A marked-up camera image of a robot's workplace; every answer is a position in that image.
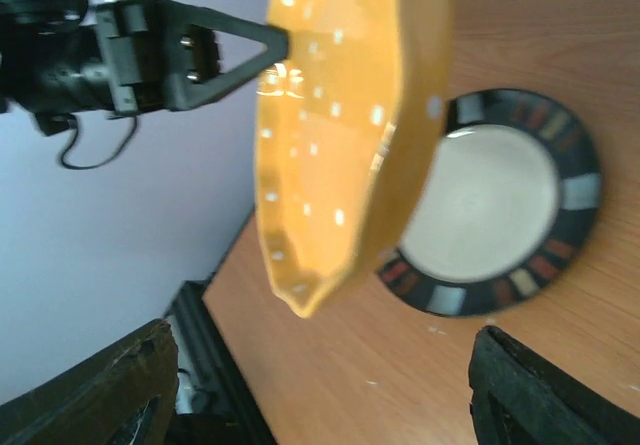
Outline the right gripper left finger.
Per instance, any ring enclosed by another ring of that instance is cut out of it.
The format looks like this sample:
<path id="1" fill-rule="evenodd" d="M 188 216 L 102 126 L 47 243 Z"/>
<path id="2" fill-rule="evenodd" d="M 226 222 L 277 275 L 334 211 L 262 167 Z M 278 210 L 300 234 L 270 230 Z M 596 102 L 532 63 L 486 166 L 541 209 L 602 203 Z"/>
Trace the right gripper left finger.
<path id="1" fill-rule="evenodd" d="M 1 406 L 3 444 L 162 444 L 175 413 L 178 347 L 155 319 Z"/>

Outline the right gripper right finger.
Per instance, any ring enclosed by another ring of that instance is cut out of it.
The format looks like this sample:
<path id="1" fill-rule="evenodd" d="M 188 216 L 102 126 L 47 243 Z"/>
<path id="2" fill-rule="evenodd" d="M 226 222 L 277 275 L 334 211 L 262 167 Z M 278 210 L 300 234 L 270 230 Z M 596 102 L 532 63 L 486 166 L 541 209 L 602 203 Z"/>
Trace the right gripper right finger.
<path id="1" fill-rule="evenodd" d="M 639 418 L 496 326 L 476 335 L 468 367 L 479 444 L 637 444 Z"/>

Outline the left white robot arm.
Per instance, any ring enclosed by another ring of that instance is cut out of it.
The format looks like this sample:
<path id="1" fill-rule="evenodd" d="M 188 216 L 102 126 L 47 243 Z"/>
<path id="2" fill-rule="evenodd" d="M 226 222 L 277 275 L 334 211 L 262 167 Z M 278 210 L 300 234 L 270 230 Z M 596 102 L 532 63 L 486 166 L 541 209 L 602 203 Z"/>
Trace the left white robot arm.
<path id="1" fill-rule="evenodd" d="M 188 111 L 288 49 L 281 28 L 173 0 L 1 0 L 1 101 L 48 134 L 85 111 Z"/>

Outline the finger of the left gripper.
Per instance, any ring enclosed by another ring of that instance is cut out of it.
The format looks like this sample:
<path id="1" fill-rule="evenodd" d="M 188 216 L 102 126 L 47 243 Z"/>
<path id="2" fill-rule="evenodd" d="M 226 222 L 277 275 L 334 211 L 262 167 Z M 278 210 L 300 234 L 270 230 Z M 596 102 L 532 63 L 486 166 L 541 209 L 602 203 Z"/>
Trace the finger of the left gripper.
<path id="1" fill-rule="evenodd" d="M 171 0 L 160 2 L 160 12 L 163 102 L 169 111 L 215 103 L 288 56 L 289 36 L 282 28 Z M 225 65 L 221 34 L 258 43 L 261 50 L 242 63 Z"/>

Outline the dark striped bottom plate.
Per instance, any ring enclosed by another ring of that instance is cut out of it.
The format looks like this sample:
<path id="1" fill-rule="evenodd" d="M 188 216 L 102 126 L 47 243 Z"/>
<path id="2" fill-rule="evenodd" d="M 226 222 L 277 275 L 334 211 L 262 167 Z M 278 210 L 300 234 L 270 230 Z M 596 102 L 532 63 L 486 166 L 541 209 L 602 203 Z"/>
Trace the dark striped bottom plate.
<path id="1" fill-rule="evenodd" d="M 602 173 L 584 122 L 522 89 L 453 99 L 430 178 L 379 279 L 443 317 L 488 315 L 550 285 L 584 246 Z"/>

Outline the yellow dotted scalloped plate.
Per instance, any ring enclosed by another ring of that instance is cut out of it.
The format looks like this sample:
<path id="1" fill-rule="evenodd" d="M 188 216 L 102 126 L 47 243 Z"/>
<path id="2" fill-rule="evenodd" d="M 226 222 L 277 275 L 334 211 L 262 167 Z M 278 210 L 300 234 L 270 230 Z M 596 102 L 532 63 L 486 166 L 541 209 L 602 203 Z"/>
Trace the yellow dotted scalloped plate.
<path id="1" fill-rule="evenodd" d="M 453 0 L 269 0 L 288 55 L 258 80 L 256 223 L 308 318 L 398 244 L 446 122 Z"/>

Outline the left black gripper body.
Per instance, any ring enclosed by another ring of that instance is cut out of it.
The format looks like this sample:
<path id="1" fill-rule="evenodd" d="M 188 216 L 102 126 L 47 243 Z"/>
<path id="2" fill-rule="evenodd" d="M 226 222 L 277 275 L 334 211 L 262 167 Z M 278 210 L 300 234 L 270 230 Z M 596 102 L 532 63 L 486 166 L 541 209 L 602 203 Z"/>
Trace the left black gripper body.
<path id="1" fill-rule="evenodd" d="M 168 0 L 120 0 L 94 7 L 111 111 L 141 115 L 172 108 L 168 94 Z"/>

